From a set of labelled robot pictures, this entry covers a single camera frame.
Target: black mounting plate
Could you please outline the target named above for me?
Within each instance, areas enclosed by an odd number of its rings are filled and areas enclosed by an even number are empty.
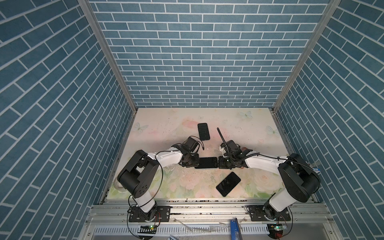
[[[157,206],[156,212],[160,213],[161,222],[169,222],[170,206]],[[145,222],[144,218],[139,216],[138,211],[134,211],[129,215],[129,222]]]
[[[182,167],[196,167],[199,165],[199,154],[196,153],[195,155],[189,155],[186,154],[181,162],[179,162],[179,165]]]
[[[264,205],[249,205],[247,206],[247,210],[249,211],[249,216],[251,217],[251,221],[253,222],[260,222],[260,221],[269,221],[265,216],[264,216],[264,211],[263,211]],[[285,208],[281,213],[280,213],[280,221],[290,221],[291,220],[291,215],[288,212],[288,209]]]
[[[224,159],[223,156],[219,156],[219,158],[218,158],[218,167],[220,169],[233,169],[235,167],[246,167],[246,168],[248,168],[248,166],[245,163],[245,161],[243,161],[241,163],[241,165],[237,165],[236,166],[236,165],[233,165],[232,163],[230,163],[228,159]]]

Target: blue tool handle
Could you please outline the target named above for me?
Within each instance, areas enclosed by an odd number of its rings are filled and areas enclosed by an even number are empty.
[[[237,227],[237,224],[234,220],[231,220],[231,239],[232,240],[238,240],[238,237],[236,237],[236,232],[239,234],[239,228]]]

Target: metal rail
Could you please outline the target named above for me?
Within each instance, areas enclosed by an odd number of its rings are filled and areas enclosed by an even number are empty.
[[[245,200],[245,201],[209,201],[209,202],[174,202],[156,201],[159,206],[171,206],[170,222],[162,224],[174,224],[175,219],[185,224],[218,224],[219,222],[229,222],[230,219],[237,217],[244,219],[243,223],[275,223],[267,220],[252,222],[246,210],[247,205],[262,205],[265,200]],[[104,202],[103,205],[93,205],[86,225],[125,225],[127,201]],[[296,223],[333,223],[331,214],[324,203],[295,203],[290,207],[294,222]]]

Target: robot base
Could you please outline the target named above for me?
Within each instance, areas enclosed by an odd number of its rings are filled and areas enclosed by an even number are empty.
[[[169,222],[170,215],[170,206],[157,206],[156,212],[160,213],[162,222]],[[132,207],[131,215],[129,216],[129,222],[145,222],[150,219],[147,219],[147,216],[142,213],[142,210],[138,207]]]
[[[247,210],[249,212],[249,216],[251,217],[251,221],[253,222],[259,222],[259,221],[265,221],[270,219],[265,217],[264,212],[264,205],[248,205]],[[280,212],[280,221],[288,222],[291,220],[291,216],[289,215],[288,209],[285,208],[283,211]]]

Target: black cable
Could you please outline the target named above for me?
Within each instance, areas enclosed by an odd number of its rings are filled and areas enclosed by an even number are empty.
[[[132,234],[132,236],[134,236],[134,237],[136,237],[136,238],[142,240],[138,235],[137,235],[137,236],[134,235],[134,234],[131,232],[131,230],[129,229],[129,225],[128,225],[128,214],[131,214],[131,208],[129,208],[129,210],[127,211],[127,228],[128,228],[128,231]]]
[[[129,205],[129,207],[131,208],[131,207],[133,207],[132,205],[131,205],[131,203],[129,202],[129,198],[130,197],[132,197],[132,195],[129,195],[129,197],[128,197],[128,205]]]
[[[190,136],[190,137],[195,137],[195,138],[197,138],[198,140],[200,140],[201,145],[202,145],[202,147],[203,147],[203,151],[204,151],[204,143],[203,143],[203,141],[202,141],[200,138],[196,137],[196,136]]]
[[[321,179],[320,179],[319,175],[318,175],[318,174],[313,170],[313,168],[311,168],[310,166],[305,165],[305,164],[302,164],[302,163],[299,163],[299,162],[295,162],[295,161],[290,160],[290,159],[288,159],[288,158],[281,158],[281,157],[268,156],[268,155],[261,154],[261,153],[259,153],[259,152],[256,152],[256,153],[252,153],[252,154],[250,154],[250,155],[247,155],[247,156],[243,157],[243,158],[241,159],[241,161],[243,161],[243,160],[245,160],[245,159],[247,159],[247,158],[250,158],[250,157],[254,157],[254,156],[263,156],[263,157],[268,157],[268,158],[272,158],[272,159],[285,160],[285,161],[289,161],[289,162],[293,162],[293,163],[299,164],[299,165],[301,165],[301,166],[303,166],[303,167],[306,167],[306,168],[310,169],[310,170],[314,173],[315,177],[317,178],[317,181],[319,181],[319,185],[317,186],[317,189],[316,189],[313,193],[315,193],[315,192],[317,192],[317,191],[319,190],[319,188],[320,188],[320,183],[321,183]]]
[[[158,153],[155,154],[155,160],[159,163],[160,168],[161,168],[161,181],[160,181],[159,188],[157,189],[156,193],[153,195],[153,197],[152,197],[148,202],[146,202],[146,203],[144,203],[143,205],[138,206],[138,207],[143,207],[143,206],[147,205],[150,201],[152,201],[152,199],[154,199],[155,196],[156,196],[156,194],[159,192],[160,187],[161,187],[161,184],[163,183],[163,177],[164,177],[163,167],[161,166],[159,160],[158,160],[157,157],[156,157],[156,155],[158,155],[158,154],[161,153],[161,152],[171,152],[171,151],[160,151],[160,152],[158,152]]]
[[[197,150],[195,152],[189,152],[191,156],[195,156],[200,149],[200,142],[199,141],[196,141],[196,142],[197,142]]]
[[[289,232],[287,234],[284,234],[282,237],[287,236],[292,231],[292,227],[293,227],[293,214],[292,214],[291,208],[288,208],[288,209],[291,212],[291,221],[292,221],[291,222],[291,229],[289,230]]]
[[[225,147],[225,150],[226,150],[227,153],[228,153],[228,157],[229,157],[229,159],[231,159],[233,162],[240,162],[241,159],[238,160],[238,161],[236,161],[235,159],[232,158],[231,153],[229,152],[229,147],[228,147],[227,143],[225,142],[224,137],[223,137],[223,135],[222,135],[221,132],[220,132],[220,129],[217,128],[217,131],[218,131],[218,134],[220,135],[221,140],[222,140],[223,143],[224,143],[224,147]]]

